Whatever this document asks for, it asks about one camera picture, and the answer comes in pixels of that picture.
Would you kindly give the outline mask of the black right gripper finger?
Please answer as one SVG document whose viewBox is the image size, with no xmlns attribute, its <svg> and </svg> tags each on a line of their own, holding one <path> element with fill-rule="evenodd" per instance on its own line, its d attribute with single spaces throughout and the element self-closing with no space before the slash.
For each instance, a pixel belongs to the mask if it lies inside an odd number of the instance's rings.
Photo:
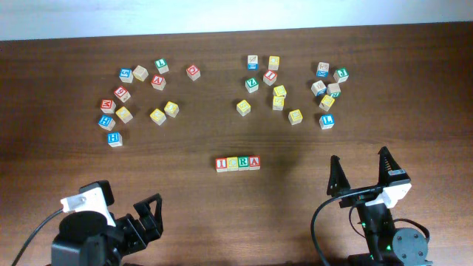
<svg viewBox="0 0 473 266">
<path fill-rule="evenodd" d="M 389 182 L 389 171 L 399 170 L 400 166 L 396 163 L 394 158 L 386 146 L 383 146 L 379 152 L 379 174 L 378 184 L 385 185 Z"/>
<path fill-rule="evenodd" d="M 340 164 L 340 158 L 332 155 L 330 158 L 330 176 L 327 184 L 327 195 L 337 196 L 343 191 L 349 191 L 351 186 Z"/>
</svg>

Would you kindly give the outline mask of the yellow letter C block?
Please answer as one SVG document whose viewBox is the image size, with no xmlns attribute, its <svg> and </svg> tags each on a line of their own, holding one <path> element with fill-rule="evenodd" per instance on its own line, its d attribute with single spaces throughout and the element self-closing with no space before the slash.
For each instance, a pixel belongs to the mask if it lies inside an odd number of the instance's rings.
<svg viewBox="0 0 473 266">
<path fill-rule="evenodd" d="M 238 171 L 239 170 L 239 162 L 238 157 L 227 157 L 227 171 Z"/>
</svg>

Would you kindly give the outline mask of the green letter R block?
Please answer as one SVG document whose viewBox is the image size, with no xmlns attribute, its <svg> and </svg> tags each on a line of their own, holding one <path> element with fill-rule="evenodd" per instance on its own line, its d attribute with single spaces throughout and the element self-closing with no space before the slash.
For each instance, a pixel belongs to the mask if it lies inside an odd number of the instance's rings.
<svg viewBox="0 0 473 266">
<path fill-rule="evenodd" d="M 249 169 L 249 157 L 238 157 L 238 170 L 247 171 Z"/>
</svg>

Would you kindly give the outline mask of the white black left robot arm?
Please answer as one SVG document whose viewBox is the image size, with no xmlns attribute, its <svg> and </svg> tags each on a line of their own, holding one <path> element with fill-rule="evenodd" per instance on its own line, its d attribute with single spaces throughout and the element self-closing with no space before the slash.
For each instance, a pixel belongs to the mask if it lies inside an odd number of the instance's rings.
<svg viewBox="0 0 473 266">
<path fill-rule="evenodd" d="M 163 234 L 162 197 L 155 194 L 136 204 L 139 215 L 113 218 L 114 226 L 96 211 L 70 214 L 52 242 L 52 266 L 119 265 L 124 256 L 137 253 Z"/>
</svg>

